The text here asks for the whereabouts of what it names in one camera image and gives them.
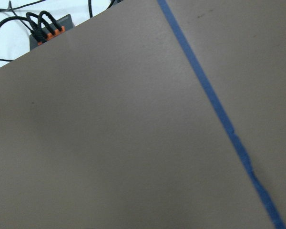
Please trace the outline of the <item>orange terminal board near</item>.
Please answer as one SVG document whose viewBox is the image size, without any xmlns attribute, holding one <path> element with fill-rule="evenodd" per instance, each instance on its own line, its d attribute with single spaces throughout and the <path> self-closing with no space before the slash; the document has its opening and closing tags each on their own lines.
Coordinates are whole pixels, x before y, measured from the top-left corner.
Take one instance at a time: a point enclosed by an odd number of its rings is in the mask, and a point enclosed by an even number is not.
<svg viewBox="0 0 286 229">
<path fill-rule="evenodd" d="M 31 20 L 30 25 L 33 30 L 29 36 L 30 50 L 74 27 L 70 14 L 56 20 L 50 13 L 40 13 L 39 15 L 27 13 L 27 18 Z"/>
</svg>

